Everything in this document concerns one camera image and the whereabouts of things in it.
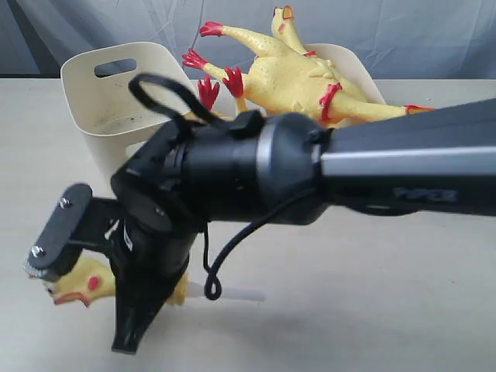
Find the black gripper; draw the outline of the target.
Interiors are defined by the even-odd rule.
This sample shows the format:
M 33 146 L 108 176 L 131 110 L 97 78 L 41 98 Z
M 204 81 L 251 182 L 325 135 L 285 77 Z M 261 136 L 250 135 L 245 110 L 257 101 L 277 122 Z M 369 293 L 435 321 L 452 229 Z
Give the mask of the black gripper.
M 92 195 L 71 238 L 82 248 L 79 258 L 95 258 L 114 275 L 116 353 L 137 352 L 183 276 L 191 244 L 203 227 L 180 202 L 174 185 L 158 186 L 164 166 L 177 163 L 175 149 L 182 141 L 161 130 L 146 143 L 112 178 L 114 199 Z

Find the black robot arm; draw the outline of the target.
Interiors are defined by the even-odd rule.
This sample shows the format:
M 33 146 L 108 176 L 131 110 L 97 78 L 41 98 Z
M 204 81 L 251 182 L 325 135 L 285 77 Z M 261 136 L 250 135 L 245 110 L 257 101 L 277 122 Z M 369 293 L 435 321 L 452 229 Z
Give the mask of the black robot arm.
M 204 293 L 246 237 L 270 223 L 304 226 L 339 205 L 365 215 L 495 214 L 495 101 L 345 129 L 303 115 L 245 112 L 202 125 L 163 124 L 90 197 L 69 246 L 108 257 L 115 278 L 112 350 L 134 354 L 214 221 L 243 222 L 214 260 Z

